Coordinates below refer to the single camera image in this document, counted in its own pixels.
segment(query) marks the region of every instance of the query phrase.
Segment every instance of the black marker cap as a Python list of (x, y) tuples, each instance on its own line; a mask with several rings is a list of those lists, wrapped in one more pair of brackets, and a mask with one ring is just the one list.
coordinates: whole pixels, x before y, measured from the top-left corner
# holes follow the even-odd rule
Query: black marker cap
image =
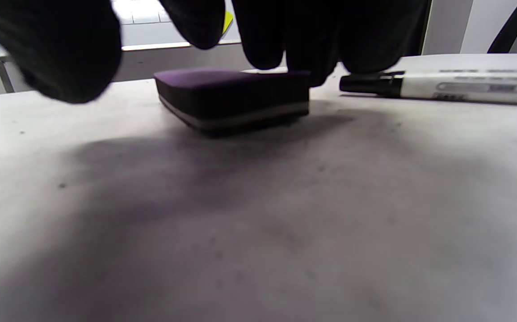
[(400, 97), (405, 72), (352, 74), (342, 76), (340, 90), (351, 93), (371, 93), (385, 97)]

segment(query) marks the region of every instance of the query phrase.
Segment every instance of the table surface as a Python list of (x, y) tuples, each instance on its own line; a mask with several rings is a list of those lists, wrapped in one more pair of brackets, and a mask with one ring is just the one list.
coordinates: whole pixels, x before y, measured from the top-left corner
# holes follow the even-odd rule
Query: table surface
[(151, 80), (0, 96), (0, 322), (517, 321), (517, 106), (340, 94), (207, 139)]

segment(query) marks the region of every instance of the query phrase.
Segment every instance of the finger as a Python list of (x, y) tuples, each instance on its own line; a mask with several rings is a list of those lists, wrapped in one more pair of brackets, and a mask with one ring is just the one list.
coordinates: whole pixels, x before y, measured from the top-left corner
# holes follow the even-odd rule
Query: finger
[(72, 103), (98, 97), (121, 59), (109, 0), (0, 0), (0, 43), (28, 85)]
[(340, 57), (352, 73), (373, 73), (403, 55), (426, 0), (346, 1), (340, 17)]
[(160, 0), (179, 33), (193, 46), (210, 49), (224, 27), (224, 0)]
[(244, 55), (258, 69), (278, 67), (282, 61), (283, 10), (276, 0), (232, 0)]
[(285, 49), (289, 71), (309, 71), (311, 85), (322, 85), (338, 61), (338, 0), (287, 0)]

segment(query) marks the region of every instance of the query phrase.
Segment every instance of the yellow sticky note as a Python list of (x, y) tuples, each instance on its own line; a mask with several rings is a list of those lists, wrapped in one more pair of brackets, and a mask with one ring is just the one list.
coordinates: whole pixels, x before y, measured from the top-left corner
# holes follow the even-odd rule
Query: yellow sticky note
[(224, 13), (224, 28), (223, 28), (223, 35), (228, 30), (228, 27), (232, 24), (232, 20), (234, 20), (234, 16), (230, 12)]

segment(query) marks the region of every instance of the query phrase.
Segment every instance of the purple eraser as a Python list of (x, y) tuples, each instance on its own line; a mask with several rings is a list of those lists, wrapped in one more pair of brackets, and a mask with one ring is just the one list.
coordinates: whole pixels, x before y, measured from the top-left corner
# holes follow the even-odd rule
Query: purple eraser
[(199, 130), (221, 131), (309, 112), (307, 72), (197, 68), (159, 72), (155, 80), (165, 107)]

